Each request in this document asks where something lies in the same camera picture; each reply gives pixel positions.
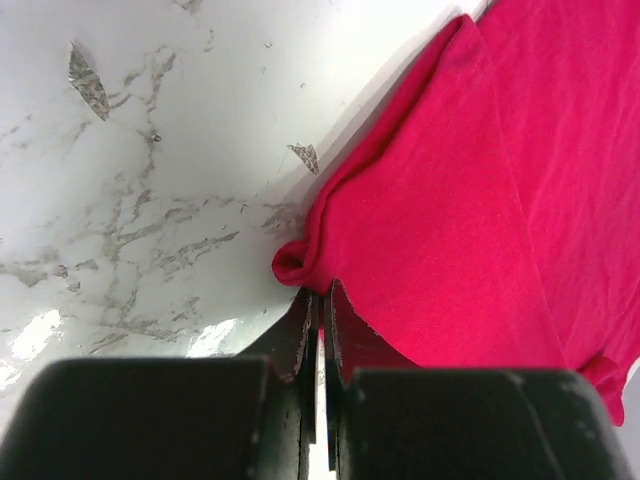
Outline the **red t shirt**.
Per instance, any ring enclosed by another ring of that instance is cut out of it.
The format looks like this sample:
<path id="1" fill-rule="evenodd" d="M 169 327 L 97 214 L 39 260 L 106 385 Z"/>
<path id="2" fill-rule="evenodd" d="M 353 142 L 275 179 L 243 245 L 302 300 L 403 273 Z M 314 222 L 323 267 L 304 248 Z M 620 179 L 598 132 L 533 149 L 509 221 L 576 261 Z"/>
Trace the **red t shirt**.
<path id="1" fill-rule="evenodd" d="M 420 366 L 578 371 L 621 425 L 639 357 L 638 3 L 452 19 L 272 268 L 322 295 L 339 280 Z"/>

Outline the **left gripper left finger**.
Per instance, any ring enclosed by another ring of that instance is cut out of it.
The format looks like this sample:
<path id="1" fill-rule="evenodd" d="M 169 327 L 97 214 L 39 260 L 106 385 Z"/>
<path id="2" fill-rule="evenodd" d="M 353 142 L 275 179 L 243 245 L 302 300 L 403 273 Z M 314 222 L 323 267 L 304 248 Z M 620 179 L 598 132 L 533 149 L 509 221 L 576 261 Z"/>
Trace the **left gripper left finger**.
<path id="1" fill-rule="evenodd" d="M 284 315 L 238 355 L 264 363 L 249 479 L 306 479 L 316 441 L 318 300 L 297 292 Z"/>

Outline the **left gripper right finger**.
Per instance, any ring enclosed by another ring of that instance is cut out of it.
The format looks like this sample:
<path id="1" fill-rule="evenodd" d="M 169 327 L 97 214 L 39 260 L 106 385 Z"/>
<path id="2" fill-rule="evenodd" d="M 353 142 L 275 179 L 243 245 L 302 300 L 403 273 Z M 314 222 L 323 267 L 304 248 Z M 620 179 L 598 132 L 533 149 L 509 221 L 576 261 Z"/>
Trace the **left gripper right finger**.
<path id="1" fill-rule="evenodd" d="M 354 373 L 358 369 L 413 369 L 415 363 L 359 316 L 338 279 L 332 281 L 324 298 L 323 327 L 329 468 L 341 478 L 339 433 Z"/>

